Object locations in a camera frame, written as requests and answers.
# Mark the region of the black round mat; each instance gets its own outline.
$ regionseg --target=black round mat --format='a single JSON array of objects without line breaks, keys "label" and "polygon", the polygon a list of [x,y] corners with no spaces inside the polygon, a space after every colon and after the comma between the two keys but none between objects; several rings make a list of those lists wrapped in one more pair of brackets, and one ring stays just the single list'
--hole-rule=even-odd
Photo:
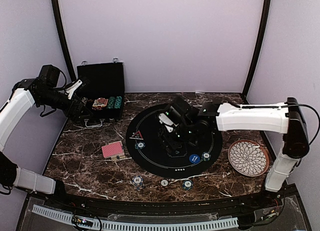
[{"label": "black round mat", "polygon": [[[139,166],[152,174],[173,179],[199,175],[218,159],[222,134],[208,132],[198,140],[197,147],[182,143],[180,150],[176,151],[181,155],[170,156],[159,137],[162,125],[158,115],[167,105],[147,108],[131,121],[125,138],[127,150]],[[139,131],[143,139],[130,138]],[[208,161],[202,159],[204,152],[211,155]]]}]

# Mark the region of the marble table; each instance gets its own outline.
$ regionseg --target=marble table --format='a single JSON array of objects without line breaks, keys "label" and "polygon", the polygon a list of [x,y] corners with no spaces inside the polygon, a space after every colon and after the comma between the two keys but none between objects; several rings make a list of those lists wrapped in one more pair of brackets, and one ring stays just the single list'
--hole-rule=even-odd
[{"label": "marble table", "polygon": [[[193,189],[182,188],[183,179],[170,179],[169,187],[159,188],[163,179],[139,167],[126,148],[126,131],[130,121],[142,110],[169,103],[182,96],[191,105],[205,102],[243,103],[237,93],[127,93],[122,120],[105,123],[100,128],[87,128],[68,121],[48,161],[44,175],[60,179],[69,194],[135,202],[186,202],[237,197],[257,193],[261,189],[266,173],[258,177],[247,177],[233,169],[228,160],[228,149],[238,140],[252,140],[267,149],[259,131],[222,132],[223,145],[218,160],[204,173],[192,176]],[[126,158],[104,159],[101,147],[122,141]],[[269,154],[270,166],[273,161]],[[141,175],[145,188],[135,190],[132,177]]]}]

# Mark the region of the decorative plate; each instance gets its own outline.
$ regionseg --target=decorative plate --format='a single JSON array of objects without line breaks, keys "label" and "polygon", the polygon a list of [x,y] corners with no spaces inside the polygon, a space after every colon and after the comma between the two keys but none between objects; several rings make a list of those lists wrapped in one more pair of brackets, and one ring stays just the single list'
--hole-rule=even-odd
[{"label": "decorative plate", "polygon": [[269,167],[267,151],[251,140],[234,142],[229,148],[228,158],[236,171],[249,177],[260,176]]}]

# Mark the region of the purple wall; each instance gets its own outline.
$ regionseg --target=purple wall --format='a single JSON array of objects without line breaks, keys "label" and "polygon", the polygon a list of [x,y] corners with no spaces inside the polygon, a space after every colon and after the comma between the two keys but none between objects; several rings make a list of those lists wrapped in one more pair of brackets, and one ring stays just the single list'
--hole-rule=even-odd
[{"label": "purple wall", "polygon": [[[320,112],[320,0],[272,0],[265,39],[248,100],[276,103],[296,97]],[[312,111],[302,108],[312,138],[318,127]],[[276,151],[282,137],[268,133]],[[288,178],[296,183],[313,230],[320,219],[320,137]]]},{"label": "purple wall", "polygon": [[[0,14],[2,106],[14,84],[36,77],[42,65],[52,64],[63,71],[66,66],[51,0],[0,0]],[[66,119],[60,111],[45,118],[39,117],[40,112],[40,108],[33,108],[26,113],[9,138],[4,154],[22,168],[41,174]],[[0,195],[0,230],[16,230],[25,195],[17,189],[10,196]]]},{"label": "purple wall", "polygon": [[60,0],[75,66],[125,63],[127,92],[241,92],[263,0]]}]

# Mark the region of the black case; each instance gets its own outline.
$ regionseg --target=black case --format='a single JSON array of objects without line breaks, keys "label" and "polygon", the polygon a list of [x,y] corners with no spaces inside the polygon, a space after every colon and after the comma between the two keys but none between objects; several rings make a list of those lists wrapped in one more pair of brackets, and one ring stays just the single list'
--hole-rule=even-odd
[{"label": "black case", "polygon": [[[77,66],[79,79],[87,80],[88,84],[77,92],[80,97],[88,99],[86,107],[93,117],[86,122],[103,123],[120,120],[124,110],[125,76],[122,62],[98,63]],[[92,109],[93,101],[99,98],[122,97],[121,108]]]}]

